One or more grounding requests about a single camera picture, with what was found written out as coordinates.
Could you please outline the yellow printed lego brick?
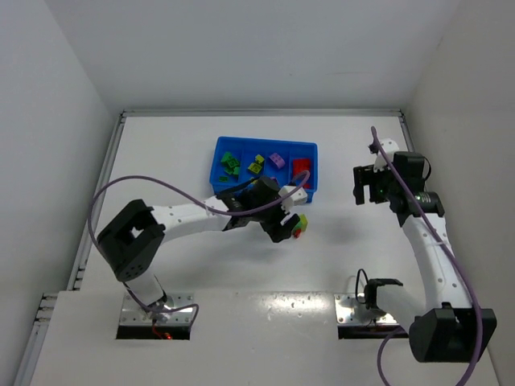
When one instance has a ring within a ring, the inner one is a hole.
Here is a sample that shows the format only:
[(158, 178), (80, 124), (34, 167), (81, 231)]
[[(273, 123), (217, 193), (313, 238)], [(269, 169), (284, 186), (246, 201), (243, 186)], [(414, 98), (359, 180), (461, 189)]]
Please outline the yellow printed lego brick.
[(249, 164), (247, 170), (253, 175), (259, 175), (264, 171), (265, 158), (257, 154), (253, 161)]

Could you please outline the purple round lego brick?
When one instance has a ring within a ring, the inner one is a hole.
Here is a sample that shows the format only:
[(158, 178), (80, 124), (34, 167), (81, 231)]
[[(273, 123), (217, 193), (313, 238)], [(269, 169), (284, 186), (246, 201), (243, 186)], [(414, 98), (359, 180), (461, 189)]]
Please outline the purple round lego brick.
[(277, 170), (281, 170), (286, 165), (284, 158), (278, 153), (270, 154), (269, 160)]

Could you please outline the green lego brick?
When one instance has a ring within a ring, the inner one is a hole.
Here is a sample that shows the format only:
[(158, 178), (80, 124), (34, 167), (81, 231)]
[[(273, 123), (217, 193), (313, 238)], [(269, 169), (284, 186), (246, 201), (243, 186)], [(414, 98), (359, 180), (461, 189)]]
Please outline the green lego brick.
[(238, 175), (241, 164), (235, 158), (230, 158), (225, 162), (225, 172), (230, 175)]

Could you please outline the green square lego tile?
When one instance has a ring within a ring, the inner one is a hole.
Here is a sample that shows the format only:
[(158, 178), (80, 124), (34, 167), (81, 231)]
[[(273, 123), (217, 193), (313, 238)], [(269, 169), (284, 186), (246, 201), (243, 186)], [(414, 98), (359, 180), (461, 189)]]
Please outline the green square lego tile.
[(220, 160), (222, 164), (227, 164), (230, 160), (233, 159), (233, 155), (230, 152), (225, 152)]

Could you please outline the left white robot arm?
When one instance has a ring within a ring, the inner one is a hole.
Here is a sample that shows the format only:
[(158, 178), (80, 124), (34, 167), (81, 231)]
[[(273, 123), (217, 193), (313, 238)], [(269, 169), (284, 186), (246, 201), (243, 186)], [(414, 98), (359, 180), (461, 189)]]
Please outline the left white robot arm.
[(308, 201), (302, 184), (279, 186), (261, 176), (204, 200), (152, 206), (130, 201), (101, 230), (96, 246), (116, 279), (146, 312), (168, 314), (167, 294), (151, 272), (162, 244), (202, 232), (227, 232), (251, 222), (260, 224), (274, 243), (291, 238), (301, 228), (292, 208)]

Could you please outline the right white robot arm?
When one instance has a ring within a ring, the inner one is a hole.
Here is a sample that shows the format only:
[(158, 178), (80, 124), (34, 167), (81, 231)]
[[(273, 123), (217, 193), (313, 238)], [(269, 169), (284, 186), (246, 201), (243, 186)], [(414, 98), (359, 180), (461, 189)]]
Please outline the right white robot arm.
[(408, 334), (419, 363), (469, 363), (480, 359), (496, 329), (491, 309), (474, 310), (464, 280), (447, 252), (443, 204), (425, 188), (431, 170), (415, 152), (397, 151), (390, 163), (353, 169), (357, 204), (369, 195), (372, 203), (388, 203), (410, 242), (421, 274), (425, 299), (414, 299), (394, 278), (371, 278), (365, 285), (364, 305), (390, 314)]

